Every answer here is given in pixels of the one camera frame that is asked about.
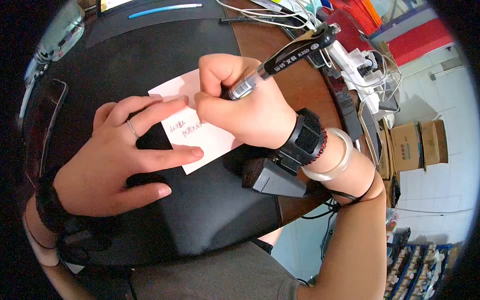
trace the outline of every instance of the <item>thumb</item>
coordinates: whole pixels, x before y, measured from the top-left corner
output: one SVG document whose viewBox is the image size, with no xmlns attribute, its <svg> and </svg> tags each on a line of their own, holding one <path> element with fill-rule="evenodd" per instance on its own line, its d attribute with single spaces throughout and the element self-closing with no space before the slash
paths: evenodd
<svg viewBox="0 0 480 300">
<path fill-rule="evenodd" d="M 213 97 L 206 92 L 196 93 L 194 99 L 200 121 L 207 121 L 227 130 L 225 126 L 228 126 L 228 120 L 232 117 L 232 113 L 237 106 L 236 101 Z"/>
<path fill-rule="evenodd" d="M 118 208 L 118 211 L 112 212 L 112 215 L 143 207 L 171 193 L 171 188 L 160 182 L 132 187 L 117 194 L 115 199 L 117 205 L 115 207 Z"/>
</svg>

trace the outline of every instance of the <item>black phone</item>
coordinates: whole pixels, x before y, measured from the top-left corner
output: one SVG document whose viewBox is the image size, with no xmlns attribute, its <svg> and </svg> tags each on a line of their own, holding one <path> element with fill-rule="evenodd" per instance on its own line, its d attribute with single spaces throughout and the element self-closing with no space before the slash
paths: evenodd
<svg viewBox="0 0 480 300">
<path fill-rule="evenodd" d="M 48 145 L 52 129 L 60 108 L 68 93 L 68 85 L 58 79 L 52 79 L 40 89 L 38 99 L 34 100 L 26 120 L 26 173 L 34 185 L 45 172 Z"/>
</svg>

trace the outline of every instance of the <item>silver ring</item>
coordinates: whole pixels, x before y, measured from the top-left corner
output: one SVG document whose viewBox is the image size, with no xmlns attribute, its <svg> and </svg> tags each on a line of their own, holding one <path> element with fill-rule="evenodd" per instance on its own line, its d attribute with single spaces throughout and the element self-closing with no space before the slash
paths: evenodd
<svg viewBox="0 0 480 300">
<path fill-rule="evenodd" d="M 133 126 L 130 124 L 130 120 L 127 120 L 127 124 L 130 127 L 130 130 L 133 132 L 133 135 L 138 139 L 138 134 L 135 132 L 135 129 L 133 129 Z"/>
</svg>

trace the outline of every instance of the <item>blue pen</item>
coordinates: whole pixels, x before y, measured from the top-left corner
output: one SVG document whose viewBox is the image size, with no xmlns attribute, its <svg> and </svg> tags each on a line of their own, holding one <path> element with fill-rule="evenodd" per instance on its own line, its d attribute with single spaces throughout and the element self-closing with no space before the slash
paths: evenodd
<svg viewBox="0 0 480 300">
<path fill-rule="evenodd" d="M 180 4 L 180 5 L 159 7 L 159 8 L 154 8 L 152 10 L 147 10 L 147 11 L 144 11 L 144 12 L 134 13 L 133 15 L 129 16 L 128 18 L 133 19 L 133 18 L 136 18 L 136 17 L 144 16 L 146 14 L 151 14 L 151 13 L 154 13 L 154 12 L 164 12 L 164 11 L 177 10 L 177 9 L 180 9 L 180 8 L 195 8 L 195 7 L 202 7 L 202 5 L 194 3 L 194 4 Z"/>
</svg>

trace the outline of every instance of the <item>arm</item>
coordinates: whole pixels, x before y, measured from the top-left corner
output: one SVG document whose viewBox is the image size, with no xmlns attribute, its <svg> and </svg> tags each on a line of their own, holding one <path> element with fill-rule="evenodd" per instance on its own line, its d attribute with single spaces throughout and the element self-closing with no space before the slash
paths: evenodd
<svg viewBox="0 0 480 300">
<path fill-rule="evenodd" d="M 126 179 L 136 173 L 147 173 L 189 164 L 203 157 L 198 147 L 181 150 L 139 150 L 136 137 L 125 123 L 130 119 L 137 135 L 142 136 L 154 124 L 177 112 L 188 103 L 179 98 L 163 103 L 160 96 L 129 97 L 119 103 L 101 106 L 94 118 L 92 138 L 57 173 L 53 187 L 63 208 L 82 216 L 113 216 L 142 207 L 171 193 L 164 183 L 150 183 L 125 188 Z M 48 278 L 65 299 L 92 299 L 58 264 L 55 241 L 57 234 L 41 222 L 36 209 L 36 196 L 29 199 L 25 210 L 25 230 Z"/>
<path fill-rule="evenodd" d="M 308 168 L 326 172 L 341 160 L 344 142 L 328 135 L 324 153 Z M 323 184 L 332 190 L 362 196 L 362 201 L 340 209 L 328 244 L 317 286 L 299 288 L 298 299 L 381 299 L 385 289 L 385 188 L 370 160 L 354 149 L 347 169 Z M 348 199 L 335 196 L 341 204 Z"/>
<path fill-rule="evenodd" d="M 257 88 L 238 101 L 218 98 L 220 83 L 230 86 L 249 74 L 259 61 L 226 54 L 200 58 L 202 91 L 195 95 L 201 120 L 223 128 L 247 144 L 277 149 L 295 127 L 296 114 L 284 100 L 275 81 L 259 82 Z M 308 165 L 313 172 L 327 172 L 339 164 L 346 146 L 328 134 L 324 153 Z M 337 217 L 320 271 L 320 284 L 301 286 L 297 295 L 305 299 L 381 299 L 386 280 L 385 203 L 383 182 L 370 160 L 353 150 L 348 167 L 337 178 L 323 184 L 332 190 L 359 197 L 361 203 L 344 207 Z M 335 196 L 341 204 L 349 199 Z"/>
</svg>

